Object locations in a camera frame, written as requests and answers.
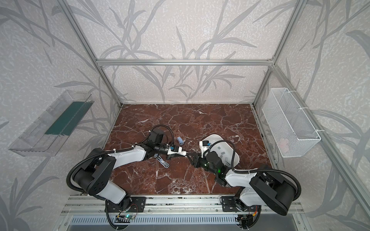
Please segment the white oval tray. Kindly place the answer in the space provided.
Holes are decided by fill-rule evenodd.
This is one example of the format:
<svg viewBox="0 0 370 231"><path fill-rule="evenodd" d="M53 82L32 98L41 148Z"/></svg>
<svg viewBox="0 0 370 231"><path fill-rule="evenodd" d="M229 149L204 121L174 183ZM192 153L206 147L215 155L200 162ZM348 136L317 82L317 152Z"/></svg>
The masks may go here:
<svg viewBox="0 0 370 231"><path fill-rule="evenodd" d="M217 141L223 140L223 138L217 134L209 135L208 137L204 138L204 140L208 140L211 145L214 144ZM222 163L227 165L228 167L231 167L231 158L233 154L233 148L231 145L227 142L220 142L216 144L211 151L215 151L217 155L221 158ZM205 152L205 155L203 158L207 156L211 151Z"/></svg>

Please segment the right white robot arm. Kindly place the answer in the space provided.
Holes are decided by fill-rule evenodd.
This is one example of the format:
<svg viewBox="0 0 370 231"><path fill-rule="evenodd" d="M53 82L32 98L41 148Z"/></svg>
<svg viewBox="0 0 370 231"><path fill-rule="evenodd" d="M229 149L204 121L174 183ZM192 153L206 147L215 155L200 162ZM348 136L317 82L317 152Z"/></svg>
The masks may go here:
<svg viewBox="0 0 370 231"><path fill-rule="evenodd" d="M201 167L215 175L215 182L223 187L239 187L234 196L238 210L268 206L275 213L287 215L292 202L299 198L301 185L292 174L263 165L251 170L237 170L223 164L216 152L202 157L191 153L187 157L192 166Z"/></svg>

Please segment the green pad in bin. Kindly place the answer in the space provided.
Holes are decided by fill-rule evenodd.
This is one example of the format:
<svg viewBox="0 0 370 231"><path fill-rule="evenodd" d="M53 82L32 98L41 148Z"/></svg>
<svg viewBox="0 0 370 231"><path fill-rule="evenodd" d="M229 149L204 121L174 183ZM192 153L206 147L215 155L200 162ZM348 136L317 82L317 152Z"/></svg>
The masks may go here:
<svg viewBox="0 0 370 231"><path fill-rule="evenodd" d="M94 101L74 101L45 132L45 135L70 136Z"/></svg>

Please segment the pink item in basket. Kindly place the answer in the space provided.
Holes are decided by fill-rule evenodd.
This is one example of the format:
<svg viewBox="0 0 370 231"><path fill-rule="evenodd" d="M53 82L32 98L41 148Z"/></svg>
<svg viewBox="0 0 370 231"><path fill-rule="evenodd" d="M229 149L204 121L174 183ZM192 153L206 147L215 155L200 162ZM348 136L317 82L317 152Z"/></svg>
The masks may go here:
<svg viewBox="0 0 370 231"><path fill-rule="evenodd" d="M289 140L285 138L281 138L278 142L278 147L280 148L280 151L282 154L287 154L290 151L289 147Z"/></svg>

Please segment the clear plastic wall bin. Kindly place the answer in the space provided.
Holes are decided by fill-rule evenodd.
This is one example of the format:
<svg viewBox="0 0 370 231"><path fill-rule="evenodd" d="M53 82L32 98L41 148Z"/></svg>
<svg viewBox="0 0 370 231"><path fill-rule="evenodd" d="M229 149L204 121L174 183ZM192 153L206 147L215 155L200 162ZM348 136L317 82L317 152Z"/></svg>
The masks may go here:
<svg viewBox="0 0 370 231"><path fill-rule="evenodd" d="M73 92L70 90L64 91L57 100L10 145L9 150L23 157L55 156L70 136L45 135L45 132L74 101L87 102L94 100L92 100L92 95L90 93Z"/></svg>

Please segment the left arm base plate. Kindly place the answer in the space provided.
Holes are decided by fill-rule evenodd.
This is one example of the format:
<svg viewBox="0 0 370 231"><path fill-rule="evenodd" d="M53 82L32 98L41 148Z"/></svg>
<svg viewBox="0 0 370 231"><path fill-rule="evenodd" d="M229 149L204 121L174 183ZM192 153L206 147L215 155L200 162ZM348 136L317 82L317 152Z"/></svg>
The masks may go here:
<svg viewBox="0 0 370 231"><path fill-rule="evenodd" d="M131 196L125 197L120 203L114 204L111 201L106 203L105 212L118 213L118 212L132 212L142 213L145 208L146 197L144 196Z"/></svg>

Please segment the blue stapler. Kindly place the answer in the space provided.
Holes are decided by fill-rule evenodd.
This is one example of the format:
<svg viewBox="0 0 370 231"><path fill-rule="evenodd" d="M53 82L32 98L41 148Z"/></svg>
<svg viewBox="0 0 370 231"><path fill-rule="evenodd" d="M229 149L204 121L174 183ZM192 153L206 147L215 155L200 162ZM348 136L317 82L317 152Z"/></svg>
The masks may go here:
<svg viewBox="0 0 370 231"><path fill-rule="evenodd" d="M181 137L177 137L177 140L180 145L184 145L184 140Z"/></svg>
<svg viewBox="0 0 370 231"><path fill-rule="evenodd" d="M167 163L159 154L155 154L154 158L165 168L169 168L170 164Z"/></svg>
<svg viewBox="0 0 370 231"><path fill-rule="evenodd" d="M169 147L167 155L180 155L185 157L187 152L184 151L181 146L172 145Z"/></svg>

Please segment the aluminium frame crossbar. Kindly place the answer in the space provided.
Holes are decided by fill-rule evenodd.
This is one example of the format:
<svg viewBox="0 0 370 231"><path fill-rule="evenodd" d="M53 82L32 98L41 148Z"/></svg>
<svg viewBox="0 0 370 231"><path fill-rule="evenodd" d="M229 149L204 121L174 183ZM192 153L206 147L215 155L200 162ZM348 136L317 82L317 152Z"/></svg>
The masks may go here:
<svg viewBox="0 0 370 231"><path fill-rule="evenodd" d="M99 59L96 61L100 66L111 65L231 65L231 66L269 66L273 61L270 59L232 59L232 60L190 60L190 59Z"/></svg>

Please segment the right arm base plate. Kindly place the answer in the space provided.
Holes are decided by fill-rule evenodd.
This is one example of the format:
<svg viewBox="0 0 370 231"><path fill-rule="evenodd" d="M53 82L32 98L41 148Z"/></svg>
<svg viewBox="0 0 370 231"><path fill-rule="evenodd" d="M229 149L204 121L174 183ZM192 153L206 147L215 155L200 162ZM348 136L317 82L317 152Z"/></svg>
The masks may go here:
<svg viewBox="0 0 370 231"><path fill-rule="evenodd" d="M236 196L221 196L220 203L223 212L244 212L247 206Z"/></svg>

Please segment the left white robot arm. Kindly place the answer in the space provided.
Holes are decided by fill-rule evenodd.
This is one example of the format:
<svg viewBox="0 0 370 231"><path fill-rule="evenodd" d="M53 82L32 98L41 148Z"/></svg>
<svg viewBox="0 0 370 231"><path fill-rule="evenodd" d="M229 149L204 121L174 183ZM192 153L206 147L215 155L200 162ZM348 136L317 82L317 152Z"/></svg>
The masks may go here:
<svg viewBox="0 0 370 231"><path fill-rule="evenodd" d="M121 204L128 198L128 194L112 182L112 173L117 168L147 160L155 154L185 157L187 152L180 146L169 144L139 144L110 151L97 148L69 171L66 177L67 186L101 200Z"/></svg>

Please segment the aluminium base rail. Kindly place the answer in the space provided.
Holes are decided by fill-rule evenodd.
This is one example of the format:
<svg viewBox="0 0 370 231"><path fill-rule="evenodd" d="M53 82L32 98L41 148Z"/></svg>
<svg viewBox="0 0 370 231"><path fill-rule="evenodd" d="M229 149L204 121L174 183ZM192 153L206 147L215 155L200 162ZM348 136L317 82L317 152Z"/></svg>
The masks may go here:
<svg viewBox="0 0 370 231"><path fill-rule="evenodd" d="M143 212L138 215L223 214L222 194L145 195ZM61 215L104 215L105 202L92 196L70 196Z"/></svg>

